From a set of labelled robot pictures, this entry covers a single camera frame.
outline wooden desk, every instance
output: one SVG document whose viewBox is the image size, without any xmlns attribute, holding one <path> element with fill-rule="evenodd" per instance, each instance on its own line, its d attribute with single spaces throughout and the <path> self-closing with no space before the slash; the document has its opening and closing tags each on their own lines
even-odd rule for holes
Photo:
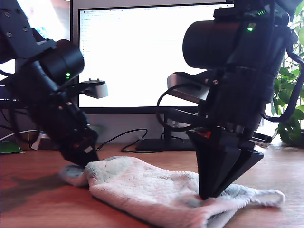
<svg viewBox="0 0 304 228">
<path fill-rule="evenodd" d="M 100 159 L 135 156 L 176 171 L 195 171 L 195 152 L 157 154 L 120 153 L 122 145 L 108 145 Z M 27 151 L 0 157 L 1 228 L 148 228 L 103 203 L 86 188 L 66 185 L 57 175 L 69 164 L 56 151 Z M 304 228 L 304 150 L 271 146 L 265 158 L 236 183 L 285 193 L 282 209 L 247 207 L 227 228 Z"/>
</svg>

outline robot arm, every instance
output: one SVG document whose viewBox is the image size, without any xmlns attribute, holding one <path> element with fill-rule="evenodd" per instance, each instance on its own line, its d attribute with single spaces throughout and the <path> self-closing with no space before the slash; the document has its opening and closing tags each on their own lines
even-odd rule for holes
<svg viewBox="0 0 304 228">
<path fill-rule="evenodd" d="M 183 41 L 190 67 L 207 69 L 198 75 L 176 72 L 164 93 L 199 104 L 197 115 L 170 110 L 168 118 L 191 124 L 185 131 L 196 149 L 199 195 L 217 197 L 263 158 L 255 151 L 255 130 L 261 118 L 287 121 L 293 114 L 304 81 L 304 61 L 293 53 L 298 42 L 288 27 L 300 0 L 234 0 L 233 8 L 216 9 L 213 21 L 194 22 Z M 264 111 L 274 93 L 274 79 L 285 53 L 302 70 L 288 108 L 280 117 Z"/>
<path fill-rule="evenodd" d="M 0 7 L 0 62 L 10 59 L 18 62 L 15 74 L 2 72 L 8 76 L 2 83 L 26 107 L 38 128 L 59 145 L 66 160 L 83 167 L 97 161 L 98 134 L 90 129 L 86 114 L 72 99 L 81 92 L 98 97 L 100 93 L 95 87 L 105 82 L 89 81 L 71 86 L 72 80 L 84 69 L 84 58 L 78 47 L 67 40 L 44 40 L 30 28 L 16 0 L 2 0 Z M 13 108 L 9 114 L 16 136 L 29 143 L 19 134 Z"/>
</svg>

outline fluffy towel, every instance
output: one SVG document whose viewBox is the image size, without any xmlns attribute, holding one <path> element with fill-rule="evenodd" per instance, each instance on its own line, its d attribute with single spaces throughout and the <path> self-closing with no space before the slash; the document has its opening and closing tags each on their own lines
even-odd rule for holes
<svg viewBox="0 0 304 228">
<path fill-rule="evenodd" d="M 285 200 L 276 190 L 231 184 L 216 199 L 203 201 L 197 173 L 164 170 L 134 157 L 90 162 L 84 170 L 68 165 L 60 176 L 76 187 L 89 185 L 93 196 L 164 228 L 221 228 L 248 204 L 277 207 Z M 257 199 L 265 194 L 276 194 L 278 200 Z"/>
</svg>

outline monitor screen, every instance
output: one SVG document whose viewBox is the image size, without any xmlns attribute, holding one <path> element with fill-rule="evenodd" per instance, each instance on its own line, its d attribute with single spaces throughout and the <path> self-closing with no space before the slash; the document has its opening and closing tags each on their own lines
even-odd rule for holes
<svg viewBox="0 0 304 228">
<path fill-rule="evenodd" d="M 85 68 L 79 81 L 99 78 L 109 96 L 79 95 L 79 107 L 155 107 L 174 72 L 198 74 L 182 53 L 195 21 L 213 20 L 214 9 L 233 4 L 196 4 L 79 10 L 79 48 Z M 161 106 L 197 106 L 170 95 Z"/>
</svg>

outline monitor stand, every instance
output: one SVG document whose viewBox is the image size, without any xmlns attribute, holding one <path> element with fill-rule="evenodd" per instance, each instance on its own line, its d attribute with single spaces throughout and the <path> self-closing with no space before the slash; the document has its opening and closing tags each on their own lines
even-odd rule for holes
<svg viewBox="0 0 304 228">
<path fill-rule="evenodd" d="M 164 139 L 144 139 L 137 147 L 137 151 L 195 151 L 190 139 L 176 139 L 172 137 L 172 131 L 164 129 Z"/>
</svg>

